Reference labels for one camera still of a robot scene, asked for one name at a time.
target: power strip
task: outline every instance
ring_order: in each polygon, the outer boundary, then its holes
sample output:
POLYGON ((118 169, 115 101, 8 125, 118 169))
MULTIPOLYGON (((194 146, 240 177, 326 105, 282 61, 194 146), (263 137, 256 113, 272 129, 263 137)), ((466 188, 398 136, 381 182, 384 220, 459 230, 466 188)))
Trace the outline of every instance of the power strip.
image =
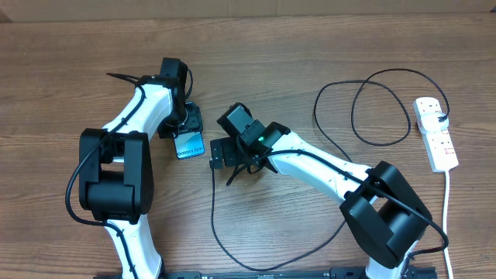
MULTIPOLYGON (((446 175, 446 187, 444 192, 443 206, 443 231, 448 234, 448 201, 450 199, 450 170, 458 166, 453 142, 451 141, 448 125, 450 121, 446 119, 440 122, 439 117, 444 116, 441 111, 439 101, 431 97, 422 97, 415 100, 413 110, 417 117, 418 129, 422 133, 422 139, 425 144, 425 151, 431 164, 433 172, 444 172, 446 175)), ((448 278, 453 279, 453 270, 451 268, 450 255, 448 248, 444 250, 446 260, 446 269, 448 278)))

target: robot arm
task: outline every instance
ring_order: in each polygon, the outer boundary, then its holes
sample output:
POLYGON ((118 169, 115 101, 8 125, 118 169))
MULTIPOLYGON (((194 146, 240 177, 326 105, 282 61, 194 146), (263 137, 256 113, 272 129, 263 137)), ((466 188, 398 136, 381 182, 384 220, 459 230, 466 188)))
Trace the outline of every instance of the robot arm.
POLYGON ((259 168, 267 167, 310 184, 338 203, 355 240, 370 256, 367 276, 399 278, 406 257, 427 225, 391 201, 377 212, 371 205, 377 197, 370 188, 380 188, 428 219, 432 216, 396 167, 380 162, 371 168, 340 160, 309 145, 279 123, 272 122, 265 127, 240 103, 231 106, 217 122, 230 137, 211 142, 213 167, 222 168, 222 160, 227 167, 232 167, 261 157, 259 168), (346 178, 314 157, 295 153, 295 150, 312 153, 360 182, 346 178))
POLYGON ((149 141, 156 131, 160 138, 201 132, 199 108, 185 102, 187 72, 186 64, 178 59, 164 58, 160 74, 141 77, 136 82, 135 95, 113 121, 102 129, 86 129, 81 134, 83 160, 103 136, 136 109, 126 124, 99 147, 99 152, 88 158, 79 175, 81 207, 91 210, 95 220, 112 224, 120 231, 105 227, 122 263, 118 278, 135 279, 133 269, 139 279, 157 279, 164 272, 147 216, 154 189, 149 141), (102 170, 101 164, 110 163, 124 164, 124 171, 102 170))

